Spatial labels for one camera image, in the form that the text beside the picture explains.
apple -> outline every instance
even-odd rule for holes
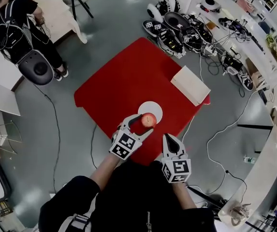
[[[157,124],[157,119],[152,113],[145,113],[142,116],[141,122],[144,127],[155,127]]]

gray floor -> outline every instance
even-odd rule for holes
[[[122,49],[139,37],[146,37],[141,23],[149,18],[147,4],[155,1],[90,0],[88,5],[95,17],[93,20],[82,8],[77,8],[81,29],[88,35],[89,41],[82,44],[76,36],[66,39],[58,50],[69,63],[69,77],[41,88],[56,105],[61,130],[61,152],[55,176],[57,190],[76,175],[89,176],[94,170],[90,142],[95,124],[82,108],[76,108],[73,98],[75,90]],[[199,74],[199,55],[188,53],[174,60]],[[215,132],[239,117],[250,92],[241,98],[237,86],[229,77],[222,76],[222,70],[217,76],[211,75],[204,60],[202,76],[211,89],[211,105],[201,108],[184,142],[192,159],[192,175],[188,183],[210,192],[220,184],[223,170],[208,160],[206,142]],[[32,227],[37,223],[40,207],[50,199],[49,193],[54,190],[57,128],[52,105],[31,83],[24,81],[15,94],[21,116],[4,114],[4,118],[18,125],[23,143],[13,143],[18,152],[16,156],[1,152],[1,163],[13,188],[11,203],[14,210],[25,226]],[[272,124],[258,94],[252,96],[240,122]],[[8,128],[8,133],[12,137],[17,136],[14,129]],[[236,176],[245,178],[252,165],[244,163],[243,157],[257,156],[254,151],[264,146],[267,136],[267,131],[231,127],[209,144],[210,157],[220,161]],[[109,138],[97,128],[93,152],[96,165],[108,153],[109,147]],[[229,199],[240,185],[240,181],[227,177],[217,194]]]

red mat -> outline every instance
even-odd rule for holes
[[[195,107],[171,84],[180,69],[157,46],[139,38],[75,92],[76,106],[83,107],[111,138],[125,117],[138,113],[142,103],[158,103],[163,110],[162,120],[131,156],[133,161],[149,165],[162,152],[162,135],[177,136],[201,107]],[[210,103],[209,96],[204,103]]]

black backpack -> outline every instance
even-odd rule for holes
[[[16,0],[7,4],[5,14],[0,12],[0,51],[15,64],[22,75],[36,85],[46,85],[54,77],[53,68],[43,54],[33,49],[29,20],[27,25],[19,25],[12,17]]]

black sleeve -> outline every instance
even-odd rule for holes
[[[211,209],[197,208],[181,212],[180,220],[184,221],[180,231],[217,232],[214,214]]]
[[[36,10],[38,3],[33,0],[15,0],[13,6],[15,11],[26,15],[32,14]]]
[[[58,232],[61,224],[74,214],[83,215],[89,211],[90,204],[99,186],[85,176],[77,176],[67,183],[40,210],[39,231]]]

